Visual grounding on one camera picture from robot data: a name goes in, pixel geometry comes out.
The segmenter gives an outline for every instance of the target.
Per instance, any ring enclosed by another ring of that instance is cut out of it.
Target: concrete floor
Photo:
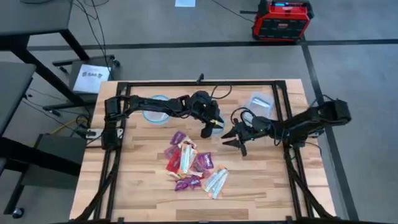
[[[238,12],[256,10],[258,0],[218,0]],[[311,1],[315,18],[308,40],[398,39],[395,10],[398,1],[317,0]],[[197,0],[195,8],[175,8],[174,0],[110,0],[98,8],[107,44],[251,40],[251,24],[224,10],[210,0]],[[95,44],[85,16],[73,8],[70,30],[81,44]],[[29,45],[66,45],[58,34],[32,37]],[[109,50],[122,64],[122,80],[206,78],[301,78],[307,99],[314,97],[311,79],[299,46],[219,47],[195,49]],[[398,124],[395,112],[398,70],[397,45],[342,45],[310,47],[310,53],[324,94],[349,103],[353,120],[335,128],[336,141],[348,183],[361,220],[398,223],[398,177],[395,150]],[[51,65],[53,60],[74,58],[72,51],[32,52],[42,63],[67,82],[68,77]],[[91,56],[101,55],[89,50]],[[18,62],[11,53],[0,52],[0,60]],[[63,96],[35,75],[32,88]],[[58,100],[31,92],[39,104]],[[60,121],[74,118],[63,114]],[[51,132],[58,124],[20,105],[6,136],[32,144],[40,133]],[[326,141],[320,144],[327,151]],[[341,197],[335,185],[333,166],[324,154],[333,201],[338,215],[344,217]],[[17,173],[5,172],[0,181],[2,210],[17,180]],[[0,223],[50,223],[68,219],[74,192],[71,190],[27,187],[19,206],[27,209],[20,220],[0,216]]]

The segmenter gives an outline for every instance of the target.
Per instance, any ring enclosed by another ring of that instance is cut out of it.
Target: clear plastic container
[[[259,91],[255,91],[252,93],[250,99],[248,99],[244,104],[244,107],[247,107],[256,116],[269,118],[274,107],[274,97]],[[243,118],[246,123],[251,124],[253,116],[251,116],[249,113],[244,113]]]
[[[169,100],[169,98],[164,95],[155,95],[151,98],[155,100]],[[144,111],[142,114],[144,115],[144,118],[152,124],[165,124],[170,118],[169,115],[161,112]]]

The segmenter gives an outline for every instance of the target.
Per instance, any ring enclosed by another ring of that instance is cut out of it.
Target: table
[[[25,63],[36,65],[36,72],[74,104],[84,101],[74,94],[53,72],[38,61],[27,49],[30,35],[59,32],[80,60],[89,56],[68,29],[72,2],[50,1],[45,4],[24,4],[20,0],[0,3],[0,50],[10,50]]]
[[[104,100],[115,95],[117,84],[102,84],[92,128],[103,128]],[[286,84],[293,114],[306,110],[308,103],[301,80],[286,80]],[[163,94],[173,98],[212,89],[213,86],[137,86],[131,88],[131,95]],[[227,91],[227,86],[221,86],[215,95],[224,95]],[[229,97],[218,100],[223,117],[229,118],[232,110],[241,106],[252,91],[272,95],[269,86],[234,86]],[[276,119],[275,110],[272,117]],[[219,136],[201,139],[202,126],[193,118],[171,118],[168,123],[156,126],[147,122],[140,111],[130,115],[124,133],[113,220],[124,217],[127,222],[254,221],[294,217],[282,146],[275,147],[271,138],[261,138],[247,142],[248,155],[242,157],[239,150],[222,145]],[[226,122],[224,133],[230,128],[230,122]],[[199,151],[212,152],[215,165],[222,164],[230,170],[222,199],[211,200],[201,189],[174,192],[175,183],[166,175],[168,160],[164,158],[163,150],[178,130],[186,132],[198,144]],[[93,142],[92,146],[95,144],[100,145],[100,141]],[[309,189],[328,212],[335,214],[319,149],[307,144],[301,153]],[[100,148],[86,149],[70,218],[77,217],[96,193],[103,157],[104,151]],[[300,202],[305,211],[303,200]]]
[[[0,136],[25,95],[34,72],[34,65],[0,62]]]
[[[0,62],[0,145],[2,146],[0,150],[0,176],[4,169],[21,172],[16,187],[4,209],[5,215],[12,214],[16,209],[18,199],[24,189],[22,180],[29,164],[72,175],[78,175],[80,170],[80,165],[75,162],[2,137],[32,81],[34,72],[34,65]]]

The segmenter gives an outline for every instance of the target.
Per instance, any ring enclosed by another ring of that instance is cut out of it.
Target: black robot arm
[[[256,116],[247,108],[243,109],[241,114],[252,114],[252,126],[234,118],[232,130],[221,137],[223,139],[236,137],[223,144],[240,148],[243,156],[247,154],[244,143],[248,140],[269,136],[279,142],[286,141],[292,147],[303,147],[309,135],[321,133],[326,126],[339,126],[351,121],[347,103],[342,100],[331,100],[320,106],[310,107],[285,121]]]
[[[127,109],[122,110],[122,102]],[[220,117],[218,104],[206,91],[197,91],[192,96],[180,96],[167,101],[143,98],[137,95],[115,96],[105,100],[105,128],[102,133],[102,148],[109,149],[120,146],[116,131],[117,122],[126,119],[135,111],[163,112],[175,118],[189,116],[205,124],[200,136],[208,138],[213,128],[220,126],[224,121]]]

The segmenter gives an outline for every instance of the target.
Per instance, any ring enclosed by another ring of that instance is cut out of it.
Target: wooden table
[[[286,84],[293,115],[306,110],[308,103],[301,80],[286,80]],[[104,100],[115,95],[116,87],[117,82],[102,84],[92,128],[103,128]],[[140,86],[132,88],[131,94],[142,97],[161,94],[175,98],[191,95],[197,90],[210,92],[212,89],[213,86]],[[220,86],[215,96],[224,95],[227,91],[227,86]],[[270,86],[234,86],[228,97],[218,100],[221,113],[226,118],[224,133],[231,129],[229,116],[232,110],[243,105],[252,91],[272,95]],[[279,97],[284,112],[282,93]],[[277,119],[275,110],[272,117]],[[193,118],[171,118],[159,126],[146,121],[141,111],[130,115],[124,133],[113,220],[118,217],[130,222],[285,220],[287,215],[294,217],[282,146],[275,147],[271,138],[257,139],[247,142],[248,155],[242,157],[239,150],[222,145],[219,136],[201,139],[202,127],[203,124]],[[216,166],[224,165],[229,169],[221,199],[208,198],[202,189],[174,191],[175,182],[166,174],[168,160],[163,150],[169,147],[170,138],[176,131],[187,133],[198,144],[200,152],[212,152]],[[301,152],[309,189],[326,210],[334,214],[319,149],[307,144]],[[77,217],[96,193],[103,156],[102,149],[86,150],[70,218]],[[301,191],[299,194],[302,213],[305,214]],[[104,217],[104,205],[101,217]]]

